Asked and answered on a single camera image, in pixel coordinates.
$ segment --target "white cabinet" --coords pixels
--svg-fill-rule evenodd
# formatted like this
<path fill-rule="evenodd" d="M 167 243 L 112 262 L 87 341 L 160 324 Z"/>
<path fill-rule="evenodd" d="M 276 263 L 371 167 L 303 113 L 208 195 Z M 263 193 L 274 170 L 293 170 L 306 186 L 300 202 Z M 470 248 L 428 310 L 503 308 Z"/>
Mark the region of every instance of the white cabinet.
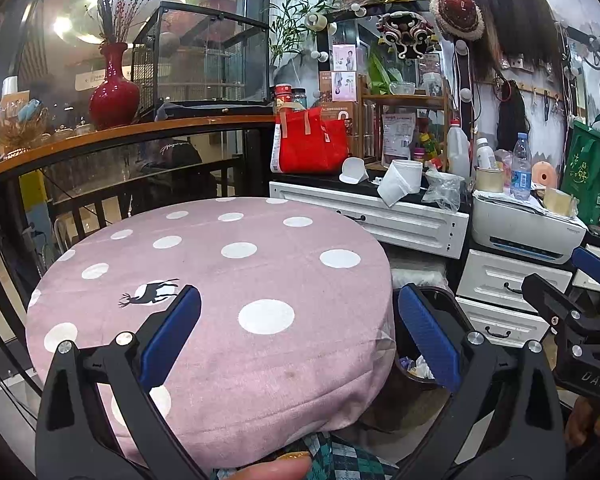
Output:
<path fill-rule="evenodd" d="M 586 250 L 600 258 L 599 247 L 587 244 Z M 573 286 L 581 286 L 582 288 L 588 288 L 590 290 L 597 290 L 600 292 L 600 284 L 593 278 L 590 278 L 588 274 L 585 274 L 581 270 L 578 270 L 576 272 L 576 276 L 573 279 Z"/>
<path fill-rule="evenodd" d="M 465 298 L 456 300 L 474 328 L 494 344 L 522 347 L 530 339 L 542 341 L 549 328 L 549 324 L 540 316 Z"/>
<path fill-rule="evenodd" d="M 379 196 L 286 182 L 270 182 L 269 195 L 332 209 L 354 219 L 381 242 L 456 259 L 469 221 L 466 213 L 408 202 L 388 208 Z"/>
<path fill-rule="evenodd" d="M 458 296 L 536 312 L 522 298 L 520 289 L 525 276 L 533 273 L 542 276 L 561 292 L 566 290 L 571 280 L 571 273 L 566 270 L 470 250 L 458 286 Z"/>

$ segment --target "trash bin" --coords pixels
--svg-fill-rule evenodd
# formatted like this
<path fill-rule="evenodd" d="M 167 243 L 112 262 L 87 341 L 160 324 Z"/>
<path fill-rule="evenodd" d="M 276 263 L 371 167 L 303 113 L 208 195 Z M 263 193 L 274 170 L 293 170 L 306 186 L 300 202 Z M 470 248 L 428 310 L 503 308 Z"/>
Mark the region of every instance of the trash bin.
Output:
<path fill-rule="evenodd" d="M 433 306 L 449 312 L 468 332 L 472 330 L 451 293 L 434 286 L 419 289 Z M 394 366 L 378 396 L 360 417 L 360 422 L 366 426 L 385 433 L 402 432 L 424 424 L 445 405 L 449 396 L 449 391 L 439 386 L 435 379 L 416 377 L 400 364 L 402 357 L 415 361 L 421 354 L 398 313 L 399 293 L 400 290 L 394 290 Z"/>

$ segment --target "hand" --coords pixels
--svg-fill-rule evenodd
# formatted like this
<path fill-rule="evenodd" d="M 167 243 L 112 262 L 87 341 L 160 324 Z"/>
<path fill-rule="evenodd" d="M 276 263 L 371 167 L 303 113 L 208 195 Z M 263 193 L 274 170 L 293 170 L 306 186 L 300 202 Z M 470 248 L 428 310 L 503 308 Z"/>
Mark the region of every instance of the hand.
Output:
<path fill-rule="evenodd" d="M 234 473 L 230 480 L 302 480 L 311 469 L 307 451 L 287 453 L 273 462 L 254 464 Z"/>
<path fill-rule="evenodd" d="M 587 441 L 595 421 L 593 407 L 587 398 L 578 397 L 564 428 L 564 439 L 567 441 L 567 448 L 572 449 L 582 446 Z"/>

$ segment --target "pink polka dot cushion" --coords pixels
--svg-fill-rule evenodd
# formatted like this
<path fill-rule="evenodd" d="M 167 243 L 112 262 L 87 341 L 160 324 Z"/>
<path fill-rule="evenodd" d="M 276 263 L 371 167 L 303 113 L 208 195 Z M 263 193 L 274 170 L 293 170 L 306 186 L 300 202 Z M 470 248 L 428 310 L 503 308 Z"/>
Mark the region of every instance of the pink polka dot cushion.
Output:
<path fill-rule="evenodd" d="M 59 342 L 108 344 L 186 284 L 202 314 L 151 397 L 203 467 L 234 467 L 317 430 L 352 424 L 395 354 L 391 273 L 378 242 L 328 209 L 219 198 L 150 211 L 67 251 L 29 304 L 27 344 L 44 380 Z M 137 450 L 108 386 L 125 453 Z"/>

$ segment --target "plaid fabric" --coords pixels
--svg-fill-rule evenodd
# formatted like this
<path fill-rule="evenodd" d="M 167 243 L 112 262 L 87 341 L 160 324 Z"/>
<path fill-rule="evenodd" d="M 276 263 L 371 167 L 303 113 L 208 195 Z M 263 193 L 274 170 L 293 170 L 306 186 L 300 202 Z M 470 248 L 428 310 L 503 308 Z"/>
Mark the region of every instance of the plaid fabric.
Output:
<path fill-rule="evenodd" d="M 275 460 L 293 451 L 308 451 L 314 460 L 305 480 L 390 480 L 398 471 L 395 465 L 327 432 L 309 434 L 264 457 L 260 462 Z M 211 480 L 224 480 L 236 471 L 216 470 Z"/>

